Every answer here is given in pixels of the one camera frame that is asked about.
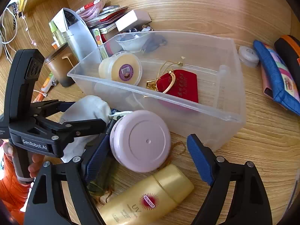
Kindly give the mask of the left hand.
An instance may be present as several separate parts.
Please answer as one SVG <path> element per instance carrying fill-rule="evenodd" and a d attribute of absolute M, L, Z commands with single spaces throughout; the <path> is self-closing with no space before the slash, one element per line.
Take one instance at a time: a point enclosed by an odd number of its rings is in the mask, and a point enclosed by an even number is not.
<path fill-rule="evenodd" d="M 43 166 L 44 156 L 17 147 L 10 142 L 5 142 L 3 149 L 9 160 L 13 161 L 17 179 L 20 182 L 33 181 Z"/>

